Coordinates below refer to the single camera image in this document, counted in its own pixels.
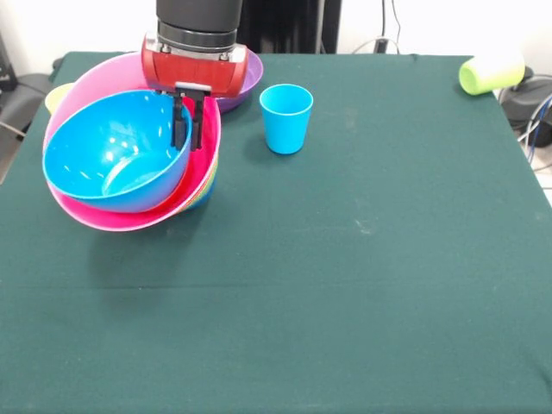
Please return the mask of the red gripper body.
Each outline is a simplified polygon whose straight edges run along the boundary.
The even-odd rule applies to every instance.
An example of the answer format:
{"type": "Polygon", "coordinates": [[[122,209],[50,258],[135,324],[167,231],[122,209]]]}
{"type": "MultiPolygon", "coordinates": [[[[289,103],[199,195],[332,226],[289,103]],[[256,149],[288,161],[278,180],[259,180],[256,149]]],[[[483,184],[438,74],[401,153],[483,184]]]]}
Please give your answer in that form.
{"type": "Polygon", "coordinates": [[[141,66],[147,85],[158,91],[201,91],[213,97],[236,97],[248,69],[248,48],[235,44],[228,52],[181,50],[147,34],[141,66]]]}

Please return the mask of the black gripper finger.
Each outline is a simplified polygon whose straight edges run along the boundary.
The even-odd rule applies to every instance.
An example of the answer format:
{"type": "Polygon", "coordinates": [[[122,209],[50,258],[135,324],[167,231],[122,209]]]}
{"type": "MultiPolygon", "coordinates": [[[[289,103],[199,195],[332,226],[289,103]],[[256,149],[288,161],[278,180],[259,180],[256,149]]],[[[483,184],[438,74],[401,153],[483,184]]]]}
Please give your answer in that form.
{"type": "Polygon", "coordinates": [[[186,126],[182,115],[182,97],[176,92],[172,97],[172,146],[181,149],[185,144],[186,126]]]}
{"type": "Polygon", "coordinates": [[[193,130],[191,139],[191,151],[196,151],[202,148],[202,128],[204,120],[204,100],[207,96],[206,92],[190,92],[189,98],[194,102],[193,113],[193,130]]]}

